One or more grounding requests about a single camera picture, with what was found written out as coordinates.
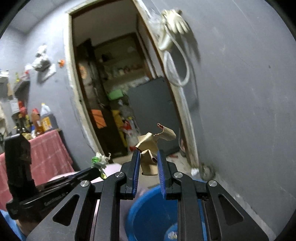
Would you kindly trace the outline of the operator right hand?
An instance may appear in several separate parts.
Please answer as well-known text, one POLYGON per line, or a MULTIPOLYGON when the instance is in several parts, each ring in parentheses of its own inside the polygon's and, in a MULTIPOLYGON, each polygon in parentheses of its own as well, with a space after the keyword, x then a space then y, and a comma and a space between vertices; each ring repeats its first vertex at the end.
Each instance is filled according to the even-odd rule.
POLYGON ((16 224, 24 236, 28 236, 38 225, 39 222, 34 219, 22 216, 16 220, 16 224))

